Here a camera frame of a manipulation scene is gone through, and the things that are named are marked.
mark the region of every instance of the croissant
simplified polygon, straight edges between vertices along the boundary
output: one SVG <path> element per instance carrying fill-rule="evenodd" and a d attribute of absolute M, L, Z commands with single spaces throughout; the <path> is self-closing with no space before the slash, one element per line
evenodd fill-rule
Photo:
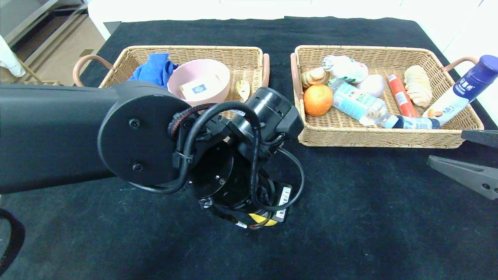
<path fill-rule="evenodd" d="M 413 65 L 404 73 L 406 93 L 413 102 L 421 107 L 428 107 L 432 100 L 432 90 L 429 76 L 424 68 Z"/>
<path fill-rule="evenodd" d="M 303 91 L 315 84 L 325 84 L 330 80 L 330 72 L 327 72 L 323 67 L 318 67 L 313 70 L 301 74 L 301 83 Z"/>

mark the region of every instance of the basket handle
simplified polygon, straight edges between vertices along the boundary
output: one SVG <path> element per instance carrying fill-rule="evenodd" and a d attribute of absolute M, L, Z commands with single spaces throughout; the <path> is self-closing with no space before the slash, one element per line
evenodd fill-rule
<path fill-rule="evenodd" d="M 299 67 L 297 66 L 297 56 L 294 52 L 290 54 L 290 73 L 292 74 L 294 93 L 301 99 L 303 94 L 303 85 L 301 84 L 301 75 L 299 73 Z"/>
<path fill-rule="evenodd" d="M 470 61 L 470 62 L 473 62 L 474 64 L 477 64 L 479 62 L 479 59 L 473 57 L 473 56 L 464 56 L 462 58 L 459 58 L 457 60 L 455 60 L 455 62 L 451 63 L 450 65 L 446 66 L 446 67 L 443 67 L 443 70 L 448 72 L 450 71 L 451 69 L 455 68 L 458 64 L 464 62 L 464 61 Z"/>
<path fill-rule="evenodd" d="M 267 87 L 270 81 L 270 55 L 263 54 L 263 81 L 262 86 Z"/>
<path fill-rule="evenodd" d="M 83 67 L 83 65 L 85 65 L 85 63 L 87 63 L 87 61 L 92 60 L 92 59 L 98 60 L 105 67 L 107 67 L 107 69 L 110 69 L 110 70 L 114 69 L 114 67 L 111 63 L 107 62 L 107 60 L 105 60 L 104 58 L 102 58 L 98 55 L 95 55 L 95 54 L 85 55 L 82 58 L 80 58 L 73 67 L 73 81 L 76 84 L 76 86 L 78 86 L 78 87 L 85 86 L 85 85 L 83 85 L 83 83 L 81 82 L 81 79 L 80 79 L 81 68 Z"/>

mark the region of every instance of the water bottle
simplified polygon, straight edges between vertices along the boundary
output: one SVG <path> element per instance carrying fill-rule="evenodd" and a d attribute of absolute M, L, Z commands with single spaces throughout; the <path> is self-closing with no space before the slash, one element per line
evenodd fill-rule
<path fill-rule="evenodd" d="M 498 57 L 483 55 L 453 87 L 424 112 L 443 126 L 483 92 L 498 76 Z"/>
<path fill-rule="evenodd" d="M 332 106 L 359 121 L 364 126 L 381 125 L 391 129 L 398 122 L 389 115 L 385 102 L 341 79 L 331 79 L 328 86 L 334 93 Z"/>
<path fill-rule="evenodd" d="M 322 68 L 335 78 L 353 84 L 363 81 L 369 75 L 369 69 L 365 64 L 345 55 L 327 55 L 322 61 Z"/>
<path fill-rule="evenodd" d="M 411 118 L 406 116 L 397 116 L 398 122 L 392 127 L 394 129 L 406 130 L 436 130 L 441 126 L 439 121 L 430 118 Z"/>

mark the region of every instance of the red sausage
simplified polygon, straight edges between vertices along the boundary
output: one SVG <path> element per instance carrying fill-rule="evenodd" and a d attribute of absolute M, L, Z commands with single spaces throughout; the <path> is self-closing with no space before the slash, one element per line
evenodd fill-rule
<path fill-rule="evenodd" d="M 391 74 L 387 77 L 387 80 L 389 81 L 392 95 L 396 99 L 401 114 L 411 118 L 418 118 L 417 111 L 415 111 L 415 107 L 413 106 L 410 97 L 406 94 L 406 89 L 400 78 L 395 74 Z"/>

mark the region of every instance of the white egg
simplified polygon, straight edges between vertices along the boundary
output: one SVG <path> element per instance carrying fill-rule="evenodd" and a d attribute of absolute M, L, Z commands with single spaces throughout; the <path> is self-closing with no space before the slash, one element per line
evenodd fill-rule
<path fill-rule="evenodd" d="M 384 91 L 384 78 L 381 75 L 368 75 L 356 87 L 379 98 Z"/>

